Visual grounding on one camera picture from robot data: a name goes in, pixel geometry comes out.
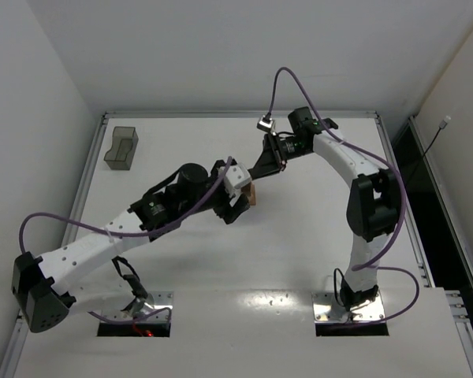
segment metal mounting plate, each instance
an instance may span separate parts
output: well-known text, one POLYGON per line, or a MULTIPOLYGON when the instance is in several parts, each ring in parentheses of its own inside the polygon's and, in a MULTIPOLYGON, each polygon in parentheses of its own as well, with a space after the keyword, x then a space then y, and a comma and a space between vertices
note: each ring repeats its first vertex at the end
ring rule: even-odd
POLYGON ((377 293, 373 302, 367 301, 362 305, 351 308, 350 312, 336 310, 333 308, 335 302, 332 291, 318 291, 312 293, 314 305, 314 318, 316 324, 341 324, 351 318, 353 323, 377 321, 385 316, 382 296, 377 293))
MULTIPOLYGON (((149 291, 155 301, 155 309, 169 307, 173 310, 173 292, 172 291, 149 291)), ((130 321, 132 318, 119 310, 102 311, 102 316, 112 321, 130 321)), ((169 313, 164 311, 147 318, 145 321, 138 321, 137 324, 166 324, 169 322, 169 313)))

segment rectangular opening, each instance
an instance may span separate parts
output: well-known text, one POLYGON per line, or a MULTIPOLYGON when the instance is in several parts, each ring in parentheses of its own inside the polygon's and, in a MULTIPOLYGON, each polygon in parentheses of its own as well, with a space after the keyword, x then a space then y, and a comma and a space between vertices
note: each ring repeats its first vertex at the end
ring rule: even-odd
POLYGON ((102 337, 170 337, 171 324, 107 324, 100 323, 97 336, 102 337))
POLYGON ((316 336, 389 336, 387 324, 358 326, 338 326, 336 324, 316 324, 316 336))

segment white table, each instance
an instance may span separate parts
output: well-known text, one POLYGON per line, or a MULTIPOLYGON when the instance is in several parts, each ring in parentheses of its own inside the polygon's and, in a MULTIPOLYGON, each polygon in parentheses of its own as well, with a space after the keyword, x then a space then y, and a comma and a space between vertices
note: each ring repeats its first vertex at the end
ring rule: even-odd
MULTIPOLYGON (((348 140, 385 156, 373 117, 334 120, 348 140)), ((255 124, 255 117, 110 118, 101 148, 96 141, 91 185, 81 184, 89 187, 85 206, 78 198, 82 221, 105 224, 186 162, 210 169, 232 155, 252 167, 263 138, 255 124), (140 139, 128 172, 103 161, 115 126, 135 127, 140 139)), ((277 128, 289 129, 287 119, 277 128)), ((423 288, 412 310, 389 321, 389 336, 315 337, 311 292, 331 289, 333 269, 348 265, 348 188, 313 154, 255 185, 257 206, 234 224, 201 213, 125 255, 148 289, 173 291, 168 339, 95 337, 98 321, 76 315, 28 334, 15 377, 471 376, 441 288, 423 288), (263 301, 268 295, 288 300, 271 306, 263 301)), ((420 278, 417 256, 404 228, 381 265, 420 278)), ((86 282, 114 277, 108 264, 86 282)), ((378 280, 386 314, 412 299, 409 277, 380 272, 378 280)))

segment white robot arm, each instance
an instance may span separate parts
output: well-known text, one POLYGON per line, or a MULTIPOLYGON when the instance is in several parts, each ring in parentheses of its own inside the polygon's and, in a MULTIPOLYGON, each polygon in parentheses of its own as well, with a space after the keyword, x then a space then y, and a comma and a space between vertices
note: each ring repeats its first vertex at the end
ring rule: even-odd
MULTIPOLYGON (((341 285, 341 301, 349 310, 373 299, 378 291, 376 264, 359 271, 353 268, 372 259, 394 230, 400 211, 395 178, 322 132, 308 108, 296 109, 289 114, 289 121, 294 134, 287 138, 281 138, 273 127, 267 130, 263 152, 252 169, 230 159, 226 164, 216 161, 208 175, 204 167, 188 163, 98 232, 37 258, 30 253, 18 257, 12 290, 30 330, 44 332, 69 312, 103 306, 113 306, 133 316, 130 309, 137 301, 144 304, 148 298, 138 276, 123 275, 126 282, 108 288, 82 287, 81 279, 108 261, 117 265, 119 255, 180 227, 181 221, 192 213, 213 209, 227 224, 233 223, 251 205, 252 180, 279 173, 288 159, 312 152, 326 159, 351 188, 347 219, 354 243, 341 285)), ((334 122, 325 122, 343 139, 334 122)))

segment white wall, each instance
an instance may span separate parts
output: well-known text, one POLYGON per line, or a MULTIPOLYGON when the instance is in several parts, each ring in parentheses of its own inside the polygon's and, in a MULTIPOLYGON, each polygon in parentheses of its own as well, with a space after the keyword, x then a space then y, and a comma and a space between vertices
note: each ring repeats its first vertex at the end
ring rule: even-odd
MULTIPOLYGON (((109 109, 265 109, 288 65, 322 109, 393 133, 473 24, 473 0, 28 0, 67 71, 109 109)), ((289 79, 277 108, 305 102, 289 79)))
POLYGON ((431 141, 447 114, 452 122, 429 154, 445 182, 473 254, 473 32, 418 115, 423 144, 431 141))
MULTIPOLYGON (((94 129, 26 1, 0 0, 0 362, 17 314, 10 279, 20 222, 38 210, 69 214, 94 129)), ((26 243, 52 249, 64 227, 35 222, 26 243)))

